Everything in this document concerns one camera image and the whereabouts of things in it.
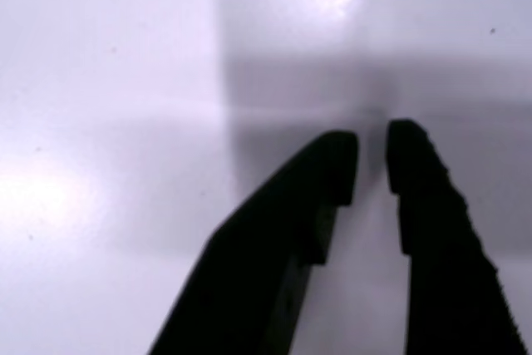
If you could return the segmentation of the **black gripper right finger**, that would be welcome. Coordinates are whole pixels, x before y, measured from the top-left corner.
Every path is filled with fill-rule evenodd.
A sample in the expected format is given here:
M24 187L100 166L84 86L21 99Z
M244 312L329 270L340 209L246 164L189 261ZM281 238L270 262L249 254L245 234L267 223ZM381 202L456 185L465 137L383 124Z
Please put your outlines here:
M498 277L426 130L387 126L387 176L410 260L407 354L526 354Z

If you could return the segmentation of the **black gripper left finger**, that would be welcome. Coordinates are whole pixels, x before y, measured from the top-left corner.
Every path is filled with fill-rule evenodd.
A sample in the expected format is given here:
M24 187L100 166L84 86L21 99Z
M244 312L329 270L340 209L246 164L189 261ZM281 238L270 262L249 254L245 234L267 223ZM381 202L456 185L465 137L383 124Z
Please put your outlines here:
M150 352L288 353L357 159L356 134L329 131L276 170L211 235Z

